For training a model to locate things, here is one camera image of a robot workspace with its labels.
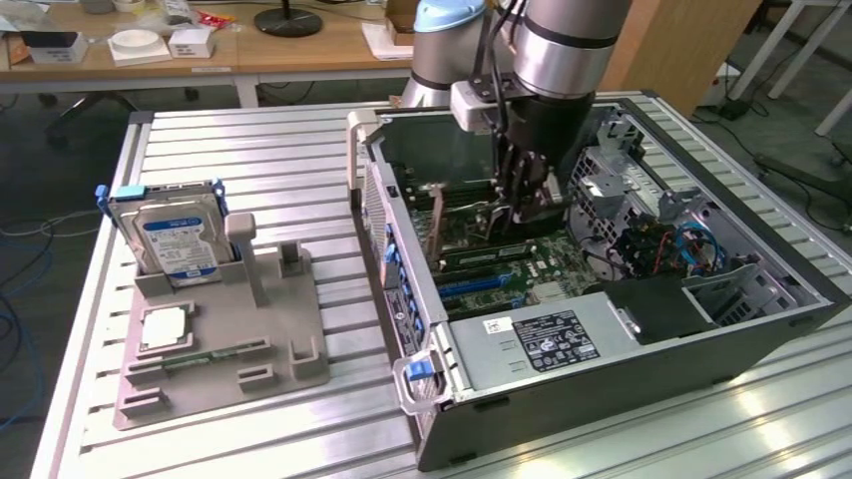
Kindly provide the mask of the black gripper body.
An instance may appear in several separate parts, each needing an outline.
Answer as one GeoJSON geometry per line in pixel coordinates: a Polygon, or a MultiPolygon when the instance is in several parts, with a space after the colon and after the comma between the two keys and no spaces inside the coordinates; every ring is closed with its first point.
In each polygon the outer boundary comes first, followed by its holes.
{"type": "Polygon", "coordinates": [[[501,150],[544,156],[549,165],[559,165],[576,143],[593,100],[595,93],[567,100],[532,96],[512,101],[501,150]]]}

